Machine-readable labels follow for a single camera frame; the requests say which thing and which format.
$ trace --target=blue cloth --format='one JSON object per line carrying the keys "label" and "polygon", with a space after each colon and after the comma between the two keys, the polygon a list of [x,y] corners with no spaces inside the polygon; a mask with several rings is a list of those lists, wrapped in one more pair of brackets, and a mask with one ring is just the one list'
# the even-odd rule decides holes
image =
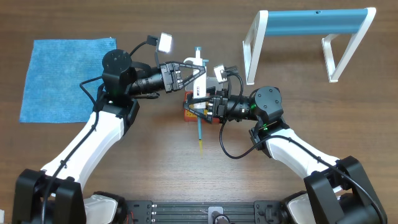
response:
{"label": "blue cloth", "polygon": [[[112,38],[35,40],[19,116],[25,123],[88,121],[93,104],[80,89],[82,81],[102,75],[102,58],[116,48]],[[102,80],[85,88],[96,98]]]}

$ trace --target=white stand leg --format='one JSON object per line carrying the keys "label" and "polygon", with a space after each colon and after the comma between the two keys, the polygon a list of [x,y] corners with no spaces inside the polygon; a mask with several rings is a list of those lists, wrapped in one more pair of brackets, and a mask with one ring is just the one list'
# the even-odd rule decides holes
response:
{"label": "white stand leg", "polygon": [[328,78],[330,83],[338,81],[341,73],[343,72],[344,68],[347,66],[347,63],[349,62],[350,58],[353,56],[359,43],[361,43],[361,40],[365,36],[365,33],[368,31],[368,28],[371,25],[375,14],[376,14],[376,9],[373,7],[369,7],[368,14],[365,20],[361,24],[359,31],[351,36],[348,46],[337,67],[335,67],[335,61],[333,58],[333,53],[331,51],[331,44],[330,44],[330,42],[335,37],[337,37],[337,34],[330,34],[322,39],[323,54],[325,56],[326,70],[328,72]]}
{"label": "white stand leg", "polygon": [[[262,42],[266,35],[268,11],[259,11],[251,24],[249,32],[243,41],[244,72],[246,74],[246,84],[254,85],[257,65],[259,63]],[[253,52],[251,52],[251,42],[254,41]]]}

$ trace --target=tabletop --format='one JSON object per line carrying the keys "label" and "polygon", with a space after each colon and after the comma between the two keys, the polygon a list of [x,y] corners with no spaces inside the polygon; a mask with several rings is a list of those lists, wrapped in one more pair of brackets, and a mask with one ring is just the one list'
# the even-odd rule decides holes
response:
{"label": "tabletop", "polygon": [[[202,47],[208,66],[237,65],[242,77],[242,41],[259,10],[375,7],[368,33],[338,83],[329,83],[322,36],[266,37],[254,89],[280,88],[284,118],[315,148],[354,156],[364,166],[387,212],[398,223],[398,3],[386,1],[20,1],[0,2],[0,209],[11,221],[14,187],[26,168],[39,170],[79,133],[83,123],[19,123],[25,76],[37,39],[114,37],[131,50],[146,35],[173,35],[172,52],[160,60],[182,61]],[[333,41],[335,58],[349,37]],[[153,51],[135,60],[154,64]],[[238,85],[234,84],[238,94]],[[183,119],[184,92],[140,100],[135,123],[103,157],[83,191],[101,190],[127,199],[158,202],[253,202],[282,200],[305,190],[281,162],[254,151],[243,159],[223,154],[220,125],[203,125],[203,157],[196,123]],[[223,141],[234,155],[252,146],[254,123],[230,122]]]}

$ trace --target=blue bar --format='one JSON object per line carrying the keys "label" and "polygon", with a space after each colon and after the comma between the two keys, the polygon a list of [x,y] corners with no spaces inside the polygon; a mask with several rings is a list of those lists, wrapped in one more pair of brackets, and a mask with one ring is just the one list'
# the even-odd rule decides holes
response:
{"label": "blue bar", "polygon": [[266,36],[355,34],[368,9],[269,12]]}

